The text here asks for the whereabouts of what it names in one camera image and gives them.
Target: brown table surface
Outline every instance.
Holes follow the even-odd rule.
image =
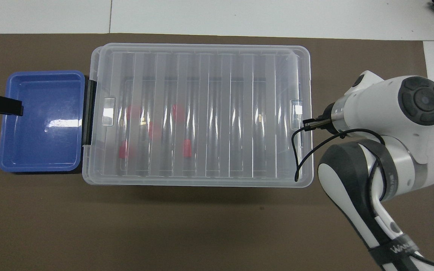
[[[302,45],[311,55],[313,116],[364,70],[426,76],[421,41],[0,34],[0,95],[13,72],[88,74],[93,49],[122,42]],[[315,145],[329,136],[313,135]],[[434,259],[434,185],[385,207]],[[0,170],[0,270],[126,269],[379,270],[317,177],[304,189],[118,187],[88,185],[81,174]]]

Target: white table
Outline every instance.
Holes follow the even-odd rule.
[[[434,80],[427,0],[0,0],[0,33],[160,33],[424,41]]]

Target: clear plastic box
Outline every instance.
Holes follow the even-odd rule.
[[[310,118],[301,46],[110,43],[97,82],[83,177],[100,185],[306,187],[292,133]],[[312,148],[297,137],[299,158]]]

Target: blue tray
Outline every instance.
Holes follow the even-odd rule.
[[[6,97],[23,116],[3,116],[0,168],[7,172],[74,170],[81,160],[85,77],[76,70],[16,72]]]

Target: white robotic arm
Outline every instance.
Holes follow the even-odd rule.
[[[320,160],[322,188],[341,209],[383,270],[434,270],[381,201],[434,183],[434,82],[418,76],[383,80],[363,72],[304,130],[372,130],[368,139],[333,145]]]

